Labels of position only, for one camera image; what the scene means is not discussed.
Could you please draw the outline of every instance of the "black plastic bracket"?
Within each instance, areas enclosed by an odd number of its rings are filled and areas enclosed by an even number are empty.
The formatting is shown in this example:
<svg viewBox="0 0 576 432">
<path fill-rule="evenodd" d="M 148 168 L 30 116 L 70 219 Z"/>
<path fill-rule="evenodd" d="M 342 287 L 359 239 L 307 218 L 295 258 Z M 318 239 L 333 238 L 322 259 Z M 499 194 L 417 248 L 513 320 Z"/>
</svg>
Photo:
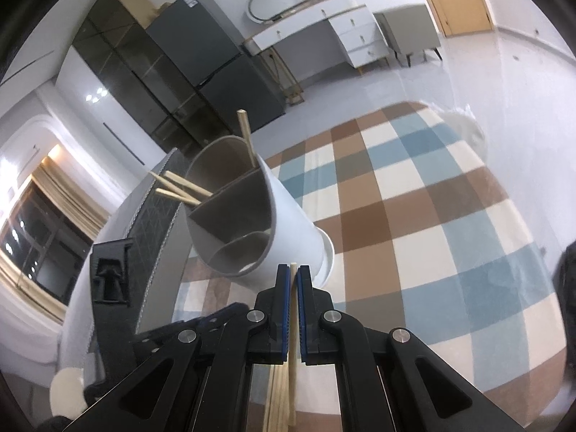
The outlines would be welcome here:
<svg viewBox="0 0 576 432">
<path fill-rule="evenodd" d="M 126 238 L 94 244 L 90 275 L 95 304 L 130 306 L 128 249 L 132 243 L 132 238 Z"/>
<path fill-rule="evenodd" d="M 248 345 L 253 363 L 281 364 L 288 357 L 290 267 L 278 265 L 276 285 L 258 293 L 255 310 L 270 314 L 268 329 L 254 334 Z"/>
</svg>

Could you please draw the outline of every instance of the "ceiling light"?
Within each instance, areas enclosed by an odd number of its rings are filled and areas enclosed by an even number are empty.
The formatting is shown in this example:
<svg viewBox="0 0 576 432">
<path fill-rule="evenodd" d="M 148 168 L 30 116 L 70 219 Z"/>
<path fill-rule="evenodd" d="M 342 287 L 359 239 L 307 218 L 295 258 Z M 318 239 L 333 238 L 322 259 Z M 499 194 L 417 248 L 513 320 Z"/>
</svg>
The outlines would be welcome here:
<svg viewBox="0 0 576 432">
<path fill-rule="evenodd" d="M 57 144 L 56 146 L 54 146 L 50 152 L 48 153 L 48 157 L 52 160 L 56 159 L 58 157 L 58 154 L 60 154 L 60 145 Z"/>
<path fill-rule="evenodd" d="M 17 179 L 18 167 L 2 158 L 0 160 L 0 183 L 3 185 L 2 189 L 6 193 L 8 193 L 10 188 L 18 190 L 18 186 L 16 186 Z"/>
</svg>

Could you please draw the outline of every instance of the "bundle of chopsticks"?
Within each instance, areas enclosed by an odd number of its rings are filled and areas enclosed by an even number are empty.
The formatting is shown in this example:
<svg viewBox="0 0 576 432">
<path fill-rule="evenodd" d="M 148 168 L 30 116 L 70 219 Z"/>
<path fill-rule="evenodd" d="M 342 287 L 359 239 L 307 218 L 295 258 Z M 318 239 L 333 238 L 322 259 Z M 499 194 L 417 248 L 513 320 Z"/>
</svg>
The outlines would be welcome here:
<svg viewBox="0 0 576 432">
<path fill-rule="evenodd" d="M 194 196 L 192 196 L 189 193 L 186 193 L 186 191 L 182 190 L 182 188 L 180 188 L 178 185 L 174 184 L 173 182 L 179 184 L 179 185 L 183 185 L 186 188 L 196 192 L 199 195 L 205 196 L 205 197 L 211 197 L 212 193 L 210 193 L 208 190 L 193 184 L 192 182 L 186 180 L 184 177 L 180 177 L 179 175 L 175 174 L 174 172 L 170 172 L 169 170 L 164 172 L 164 177 L 160 177 L 158 174 L 155 174 L 154 172 L 150 172 L 150 174 L 156 179 L 158 180 L 158 182 L 160 182 L 162 185 L 164 185 L 167 189 L 165 188 L 157 188 L 156 189 L 156 193 L 158 194 L 162 194 L 163 196 L 167 196 L 168 198 L 171 198 L 173 200 L 177 200 L 179 202 L 182 203 L 186 203 L 186 204 L 190 204 L 192 206 L 196 206 L 198 204 L 200 204 L 200 200 L 198 200 L 197 198 L 195 198 Z"/>
<path fill-rule="evenodd" d="M 248 114 L 246 114 L 246 111 L 243 110 L 240 110 L 236 113 L 238 114 L 238 121 L 240 122 L 240 130 L 242 131 L 242 136 L 244 137 L 246 145 L 248 146 L 248 155 L 250 156 L 250 162 L 252 163 L 252 167 L 256 167 L 258 162 L 256 160 L 256 153 L 254 151 L 254 146 L 252 144 L 252 138 L 250 137 L 250 124 L 248 123 Z M 164 172 L 164 177 L 166 178 L 160 177 L 158 174 L 155 174 L 152 171 L 150 172 L 150 174 L 166 187 L 166 188 L 157 188 L 156 193 L 171 198 L 173 200 L 190 204 L 192 206 L 197 206 L 201 203 L 200 200 L 198 200 L 191 194 L 186 193 L 186 191 L 182 190 L 182 188 L 180 188 L 178 185 L 182 185 L 201 196 L 205 196 L 208 198 L 212 196 L 212 193 L 209 192 L 208 190 L 196 184 L 193 184 L 189 180 L 186 180 L 184 177 L 180 177 L 179 175 L 175 174 L 174 172 L 170 172 L 169 170 Z"/>
</svg>

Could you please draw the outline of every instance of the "window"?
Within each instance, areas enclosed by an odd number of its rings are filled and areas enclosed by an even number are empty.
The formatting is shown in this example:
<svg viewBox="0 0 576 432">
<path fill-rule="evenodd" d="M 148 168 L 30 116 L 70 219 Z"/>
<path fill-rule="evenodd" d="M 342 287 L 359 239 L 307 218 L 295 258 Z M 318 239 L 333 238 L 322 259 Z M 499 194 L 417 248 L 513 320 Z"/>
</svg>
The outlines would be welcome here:
<svg viewBox="0 0 576 432">
<path fill-rule="evenodd" d="M 92 242 L 34 183 L 6 221 L 0 241 L 21 277 L 68 305 Z"/>
</svg>

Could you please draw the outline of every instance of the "metal screw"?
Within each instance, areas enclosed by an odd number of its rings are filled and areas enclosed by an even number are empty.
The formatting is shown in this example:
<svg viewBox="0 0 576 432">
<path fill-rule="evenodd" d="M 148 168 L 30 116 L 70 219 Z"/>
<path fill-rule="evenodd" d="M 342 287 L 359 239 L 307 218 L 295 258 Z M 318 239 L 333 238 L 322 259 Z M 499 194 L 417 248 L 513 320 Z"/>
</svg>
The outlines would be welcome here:
<svg viewBox="0 0 576 432">
<path fill-rule="evenodd" d="M 246 314 L 246 318 L 254 323 L 257 323 L 259 321 L 264 320 L 264 312 L 261 310 L 250 310 Z"/>
<path fill-rule="evenodd" d="M 184 329 L 178 334 L 178 341 L 181 343 L 191 343 L 196 339 L 196 332 L 193 329 Z"/>
<path fill-rule="evenodd" d="M 336 323 L 342 319 L 342 314 L 337 310 L 329 310 L 324 312 L 324 320 L 330 323 Z"/>
<path fill-rule="evenodd" d="M 405 329 L 399 328 L 392 333 L 392 337 L 399 343 L 405 343 L 410 340 L 410 333 Z"/>
</svg>

